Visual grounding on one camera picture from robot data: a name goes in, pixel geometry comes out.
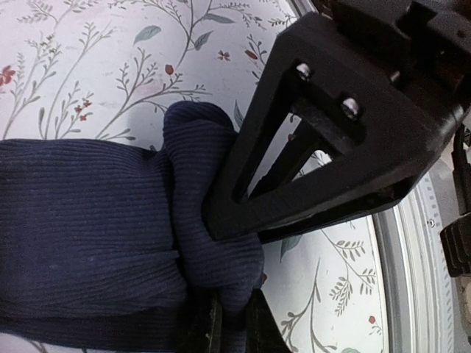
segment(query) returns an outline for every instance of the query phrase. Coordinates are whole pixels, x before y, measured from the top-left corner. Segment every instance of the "screw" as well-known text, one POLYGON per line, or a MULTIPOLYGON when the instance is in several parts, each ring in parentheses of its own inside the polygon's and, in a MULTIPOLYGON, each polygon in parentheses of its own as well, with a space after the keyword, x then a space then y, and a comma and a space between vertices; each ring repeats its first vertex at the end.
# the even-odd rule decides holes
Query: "screw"
POLYGON ((311 69, 309 68, 308 64, 300 63, 296 67, 296 70, 304 81, 309 81, 311 78, 311 69))
POLYGON ((393 85, 397 85, 399 83, 400 78, 400 71, 395 71, 393 74, 391 74, 389 80, 393 85))
POLYGON ((353 98, 347 98, 341 103, 341 109, 350 120, 356 121, 360 115, 360 106, 353 98))

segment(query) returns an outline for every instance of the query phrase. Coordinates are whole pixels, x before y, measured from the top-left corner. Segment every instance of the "metal screw head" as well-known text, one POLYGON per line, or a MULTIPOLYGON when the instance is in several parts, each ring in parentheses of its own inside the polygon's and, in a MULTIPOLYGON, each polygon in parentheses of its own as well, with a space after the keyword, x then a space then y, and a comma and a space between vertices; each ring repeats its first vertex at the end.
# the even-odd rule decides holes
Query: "metal screw head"
POLYGON ((311 69, 309 68, 308 64, 300 63, 296 67, 296 70, 304 81, 308 81, 311 78, 311 69))
POLYGON ((360 106, 353 98, 347 98, 341 103, 341 109, 350 120, 357 121, 360 115, 360 106))

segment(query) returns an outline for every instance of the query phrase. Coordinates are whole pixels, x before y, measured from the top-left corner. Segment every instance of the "floral pattern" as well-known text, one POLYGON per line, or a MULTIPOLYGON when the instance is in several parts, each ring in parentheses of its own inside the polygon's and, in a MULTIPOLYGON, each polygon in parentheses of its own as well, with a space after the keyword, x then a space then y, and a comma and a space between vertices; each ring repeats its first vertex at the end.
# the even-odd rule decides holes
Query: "floral pattern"
MULTIPOLYGON (((158 150, 163 114, 182 99, 221 106, 239 128, 275 36, 295 21, 287 0, 0 0, 1 136, 158 150)), ((298 123, 287 117, 280 143, 298 123)), ((327 163, 316 152, 299 177, 327 163)), ((263 290, 293 352, 383 352, 370 232, 362 219, 266 245, 263 290)), ((5 334, 0 346, 96 353, 5 334)))

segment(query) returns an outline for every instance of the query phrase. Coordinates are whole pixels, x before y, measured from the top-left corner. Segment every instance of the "black plastic bracket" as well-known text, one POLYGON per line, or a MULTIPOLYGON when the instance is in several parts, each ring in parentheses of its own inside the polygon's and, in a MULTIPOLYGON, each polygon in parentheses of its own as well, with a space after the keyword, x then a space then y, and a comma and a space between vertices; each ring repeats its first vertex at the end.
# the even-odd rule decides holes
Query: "black plastic bracket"
MULTIPOLYGON (((428 28, 433 23, 425 21, 407 34, 392 21, 385 30, 384 14, 361 13, 352 3, 335 1, 340 31, 334 21, 311 13, 275 41, 238 139, 203 207, 215 240, 258 232, 267 243, 394 206, 461 124, 471 101, 470 82, 463 78, 469 77, 467 65, 461 76, 449 78, 451 88, 430 63, 436 53, 415 45, 417 38, 437 38, 428 28), (378 30, 385 45, 408 47, 402 61, 389 58, 389 50, 373 51, 351 41, 363 43, 360 29, 352 37, 342 34, 358 19, 367 19, 364 32, 378 30), (296 138, 250 194, 249 184, 289 113, 302 119, 296 138), (333 161, 293 181, 317 149, 333 161)), ((395 18, 406 14, 406 8, 396 11, 395 18)), ((466 31, 471 28, 463 24, 466 31)), ((445 39, 436 51, 471 58, 471 43, 453 46, 445 39)), ((454 64, 442 59, 447 68, 454 64)))
MULTIPOLYGON (((290 353, 260 289, 252 293, 246 318, 246 353, 290 353)), ((176 353, 219 353, 221 342, 221 302, 215 293, 206 293, 188 335, 176 353)))
POLYGON ((465 128, 461 126, 455 136, 452 153, 453 178, 461 217, 440 233, 451 277, 471 274, 471 165, 463 150, 465 128))

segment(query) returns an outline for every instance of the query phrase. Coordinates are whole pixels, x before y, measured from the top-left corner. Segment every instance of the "navy blue fabric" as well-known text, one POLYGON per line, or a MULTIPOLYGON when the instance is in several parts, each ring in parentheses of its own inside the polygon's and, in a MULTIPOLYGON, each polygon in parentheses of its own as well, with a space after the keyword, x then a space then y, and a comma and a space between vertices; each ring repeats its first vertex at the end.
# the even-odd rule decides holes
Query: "navy blue fabric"
POLYGON ((166 113, 159 152, 0 142, 0 330, 157 352, 188 325, 191 289, 201 287, 219 292, 223 352, 243 352, 262 248, 256 235, 212 241, 201 216, 235 137, 220 108, 180 102, 166 113))

